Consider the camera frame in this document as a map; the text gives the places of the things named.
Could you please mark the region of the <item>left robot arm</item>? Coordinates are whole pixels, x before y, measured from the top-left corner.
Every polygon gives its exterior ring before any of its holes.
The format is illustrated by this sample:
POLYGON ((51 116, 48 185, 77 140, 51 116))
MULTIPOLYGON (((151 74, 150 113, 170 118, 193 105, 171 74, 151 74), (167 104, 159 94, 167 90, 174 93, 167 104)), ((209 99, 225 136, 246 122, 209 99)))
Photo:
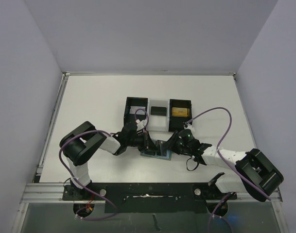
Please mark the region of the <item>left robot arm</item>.
POLYGON ((91 183, 87 162, 98 149, 115 156, 128 147, 135 147, 140 152, 157 152, 157 146, 145 129, 146 124, 147 120, 133 120, 125 123, 121 131, 109 134, 86 121, 64 136, 59 147, 69 163, 71 186, 82 190, 91 183))

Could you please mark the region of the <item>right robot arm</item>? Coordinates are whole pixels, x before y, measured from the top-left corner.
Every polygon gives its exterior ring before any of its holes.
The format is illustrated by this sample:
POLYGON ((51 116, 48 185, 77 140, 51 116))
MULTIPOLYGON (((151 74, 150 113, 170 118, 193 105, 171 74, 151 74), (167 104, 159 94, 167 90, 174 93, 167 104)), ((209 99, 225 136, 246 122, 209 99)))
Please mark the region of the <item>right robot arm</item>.
POLYGON ((230 169, 237 176, 222 175, 215 185, 222 193, 244 192, 264 202, 284 181, 281 172, 259 150, 231 151, 201 143, 191 130, 174 132, 164 148, 190 156, 198 164, 230 169))

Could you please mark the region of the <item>green leather card holder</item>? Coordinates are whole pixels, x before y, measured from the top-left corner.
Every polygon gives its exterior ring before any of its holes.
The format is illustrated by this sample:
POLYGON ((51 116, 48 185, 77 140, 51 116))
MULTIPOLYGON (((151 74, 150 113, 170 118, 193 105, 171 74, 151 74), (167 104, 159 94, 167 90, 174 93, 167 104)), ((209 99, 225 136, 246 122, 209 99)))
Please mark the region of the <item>green leather card holder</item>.
POLYGON ((172 152, 170 150, 166 150, 166 149, 163 148, 163 144, 165 143, 165 141, 163 141, 163 140, 155 140, 155 139, 153 139, 152 141, 158 147, 158 151, 156 152, 157 155, 155 157, 150 157, 150 158, 169 160, 170 161, 171 157, 172 157, 172 152))

